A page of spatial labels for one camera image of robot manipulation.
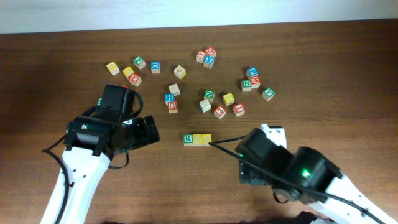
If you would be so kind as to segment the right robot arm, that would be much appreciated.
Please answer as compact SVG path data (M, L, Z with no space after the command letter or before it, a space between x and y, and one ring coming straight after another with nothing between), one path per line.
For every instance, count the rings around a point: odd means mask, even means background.
M235 151L255 165L239 163L243 184L269 185L274 195L308 205L335 223L396 223L319 151L300 147L295 154L289 152L280 126L263 124L252 130Z

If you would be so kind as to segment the green R block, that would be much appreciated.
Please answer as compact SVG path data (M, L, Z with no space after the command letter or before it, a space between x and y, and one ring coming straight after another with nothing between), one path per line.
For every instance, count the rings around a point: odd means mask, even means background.
M183 135L183 145L185 147L193 146L193 135L192 134L184 134Z

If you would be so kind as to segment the yellow S block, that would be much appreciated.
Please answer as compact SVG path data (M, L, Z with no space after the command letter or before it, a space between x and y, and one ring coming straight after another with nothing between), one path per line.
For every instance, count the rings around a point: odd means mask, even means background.
M202 146L202 134L194 134L193 135L193 145L194 146Z

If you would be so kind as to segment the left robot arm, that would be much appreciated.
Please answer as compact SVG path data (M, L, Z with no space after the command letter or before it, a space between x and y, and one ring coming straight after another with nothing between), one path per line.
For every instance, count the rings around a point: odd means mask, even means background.
M60 172L42 223L84 223L104 173L116 169L113 158L160 140L153 117L141 118L140 111L133 110L135 101L144 105L138 92L106 85L98 104L68 123L59 139L65 146L62 156L51 147L43 150Z

